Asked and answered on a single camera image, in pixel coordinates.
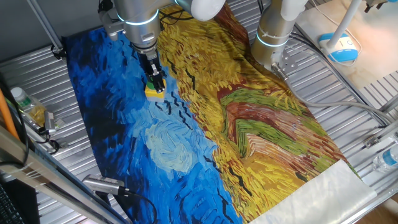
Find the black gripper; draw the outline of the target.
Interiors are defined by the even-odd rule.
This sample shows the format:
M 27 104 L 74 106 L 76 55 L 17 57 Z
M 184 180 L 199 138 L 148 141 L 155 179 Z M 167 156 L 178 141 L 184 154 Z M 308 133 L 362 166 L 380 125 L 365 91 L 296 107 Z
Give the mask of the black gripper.
M 152 83 L 157 93 L 162 93 L 165 90 L 164 71 L 160 70 L 158 51 L 152 50 L 146 54 L 138 53 L 138 56 L 147 80 Z

